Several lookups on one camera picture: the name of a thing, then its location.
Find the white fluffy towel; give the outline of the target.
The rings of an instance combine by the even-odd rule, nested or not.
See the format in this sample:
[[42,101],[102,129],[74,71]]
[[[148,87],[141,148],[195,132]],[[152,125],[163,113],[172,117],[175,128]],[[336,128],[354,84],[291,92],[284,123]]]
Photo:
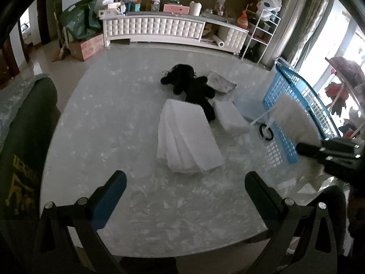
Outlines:
[[293,144],[321,145],[316,125],[306,110],[291,96],[281,94],[269,109],[269,125],[275,123]]

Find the large white towel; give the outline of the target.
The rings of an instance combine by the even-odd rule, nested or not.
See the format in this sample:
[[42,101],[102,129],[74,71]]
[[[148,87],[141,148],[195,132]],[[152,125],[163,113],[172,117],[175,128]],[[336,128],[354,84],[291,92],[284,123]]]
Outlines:
[[159,160],[174,173],[201,173],[224,164],[201,106],[168,99],[158,125]]

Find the clothes drying rack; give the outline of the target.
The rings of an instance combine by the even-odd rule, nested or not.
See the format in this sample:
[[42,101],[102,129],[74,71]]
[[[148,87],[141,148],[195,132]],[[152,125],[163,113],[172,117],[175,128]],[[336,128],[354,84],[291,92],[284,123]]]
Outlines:
[[327,62],[333,68],[339,83],[330,82],[325,88],[325,95],[331,99],[328,110],[331,114],[342,116],[347,107],[347,99],[351,98],[357,108],[351,107],[348,118],[340,132],[349,138],[364,139],[364,71],[354,61],[343,57],[334,57]]

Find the blue plastic laundry basket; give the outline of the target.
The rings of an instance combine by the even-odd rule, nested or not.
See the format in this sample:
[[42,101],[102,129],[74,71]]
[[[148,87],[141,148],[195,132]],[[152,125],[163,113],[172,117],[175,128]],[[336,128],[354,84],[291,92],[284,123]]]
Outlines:
[[288,162],[296,163],[297,144],[320,145],[321,140],[340,137],[340,133],[319,96],[298,73],[280,63],[275,70],[263,105]]

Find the small white folded towel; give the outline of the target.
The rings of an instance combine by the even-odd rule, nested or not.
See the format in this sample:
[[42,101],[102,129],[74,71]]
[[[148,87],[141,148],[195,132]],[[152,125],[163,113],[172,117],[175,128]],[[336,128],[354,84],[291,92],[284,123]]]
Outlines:
[[247,133],[249,123],[231,101],[214,101],[214,110],[222,128],[229,133]]

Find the dark green chair back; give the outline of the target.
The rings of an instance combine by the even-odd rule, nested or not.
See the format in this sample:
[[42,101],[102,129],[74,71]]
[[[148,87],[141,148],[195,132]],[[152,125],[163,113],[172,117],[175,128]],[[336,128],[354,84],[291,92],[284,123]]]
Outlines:
[[3,234],[29,229],[39,217],[43,169],[59,116],[56,87],[42,76],[15,110],[1,149]]

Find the grey folded cloth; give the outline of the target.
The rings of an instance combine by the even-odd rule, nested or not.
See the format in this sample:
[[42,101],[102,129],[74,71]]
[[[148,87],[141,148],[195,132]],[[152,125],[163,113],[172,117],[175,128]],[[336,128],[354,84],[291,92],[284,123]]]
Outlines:
[[229,93],[237,86],[236,83],[227,80],[213,71],[210,71],[207,76],[207,85],[220,93]]

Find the white metal shelf rack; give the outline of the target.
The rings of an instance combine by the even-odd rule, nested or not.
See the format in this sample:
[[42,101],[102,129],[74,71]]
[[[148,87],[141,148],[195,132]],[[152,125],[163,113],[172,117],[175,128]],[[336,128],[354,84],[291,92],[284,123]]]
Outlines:
[[246,9],[248,15],[248,35],[242,48],[241,58],[259,64],[271,44],[280,25],[281,18],[275,11],[267,9],[257,13]]

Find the grey curtain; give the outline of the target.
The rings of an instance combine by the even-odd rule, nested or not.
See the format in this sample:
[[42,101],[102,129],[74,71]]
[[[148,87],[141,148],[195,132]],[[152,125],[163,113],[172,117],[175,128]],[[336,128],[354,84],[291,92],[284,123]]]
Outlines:
[[291,67],[295,67],[299,63],[306,44],[325,15],[329,2],[330,0],[306,0],[293,34],[282,54]]

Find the white paper roll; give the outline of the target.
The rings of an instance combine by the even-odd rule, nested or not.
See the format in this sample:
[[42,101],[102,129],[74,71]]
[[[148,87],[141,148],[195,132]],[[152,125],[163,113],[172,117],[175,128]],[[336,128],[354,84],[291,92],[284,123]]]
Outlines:
[[213,42],[215,42],[215,43],[216,43],[216,45],[217,45],[217,46],[219,46],[220,48],[224,47],[224,41],[223,41],[223,40],[221,40],[218,36],[213,35],[213,36],[211,37],[211,39],[212,39],[212,40],[213,40]]

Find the orange bag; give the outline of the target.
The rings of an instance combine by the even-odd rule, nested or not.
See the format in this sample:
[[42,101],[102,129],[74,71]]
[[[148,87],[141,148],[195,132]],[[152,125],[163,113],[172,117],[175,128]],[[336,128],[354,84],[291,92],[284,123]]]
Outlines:
[[249,27],[248,15],[246,10],[243,10],[241,16],[237,19],[237,26],[242,29],[247,29]]

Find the white plastic bag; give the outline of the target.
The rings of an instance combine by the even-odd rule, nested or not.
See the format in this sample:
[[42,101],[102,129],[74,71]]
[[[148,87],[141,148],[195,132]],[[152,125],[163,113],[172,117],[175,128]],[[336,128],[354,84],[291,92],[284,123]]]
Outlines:
[[282,0],[261,0],[257,3],[257,15],[263,21],[269,21],[270,17],[280,12]]

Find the white plastic jug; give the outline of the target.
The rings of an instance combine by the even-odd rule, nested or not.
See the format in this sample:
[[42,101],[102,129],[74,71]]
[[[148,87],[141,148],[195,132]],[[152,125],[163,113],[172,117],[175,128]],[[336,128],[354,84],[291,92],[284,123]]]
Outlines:
[[191,1],[189,4],[189,15],[190,16],[200,16],[202,9],[201,3],[196,3],[194,1]]

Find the pink cardboard box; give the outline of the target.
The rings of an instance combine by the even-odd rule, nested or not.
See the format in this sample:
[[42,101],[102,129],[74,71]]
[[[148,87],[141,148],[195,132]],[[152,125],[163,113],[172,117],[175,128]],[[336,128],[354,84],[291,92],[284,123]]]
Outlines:
[[100,33],[88,40],[73,40],[69,43],[69,50],[73,58],[79,61],[87,61],[104,50],[104,36]]

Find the pink storage box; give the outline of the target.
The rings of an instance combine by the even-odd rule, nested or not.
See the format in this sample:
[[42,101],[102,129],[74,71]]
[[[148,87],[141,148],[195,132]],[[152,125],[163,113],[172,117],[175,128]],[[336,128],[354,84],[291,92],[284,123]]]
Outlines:
[[183,6],[181,4],[164,4],[163,6],[163,12],[172,14],[188,14],[189,10],[189,6]]

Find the white tufted TV cabinet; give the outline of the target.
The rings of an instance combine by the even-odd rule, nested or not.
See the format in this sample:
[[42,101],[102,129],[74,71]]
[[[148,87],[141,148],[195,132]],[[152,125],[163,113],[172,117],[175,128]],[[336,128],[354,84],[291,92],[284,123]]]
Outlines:
[[[102,18],[104,45],[113,40],[130,42],[172,43],[226,51],[238,55],[248,30],[207,17],[164,12],[131,12],[126,16]],[[213,35],[224,41],[220,48]]]

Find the green plastic bag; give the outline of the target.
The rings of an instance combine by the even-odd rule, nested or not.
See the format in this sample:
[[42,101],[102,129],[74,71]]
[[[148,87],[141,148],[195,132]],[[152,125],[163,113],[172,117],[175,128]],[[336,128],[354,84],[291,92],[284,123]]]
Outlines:
[[97,0],[81,0],[65,9],[59,21],[76,40],[88,40],[102,31],[95,13]]

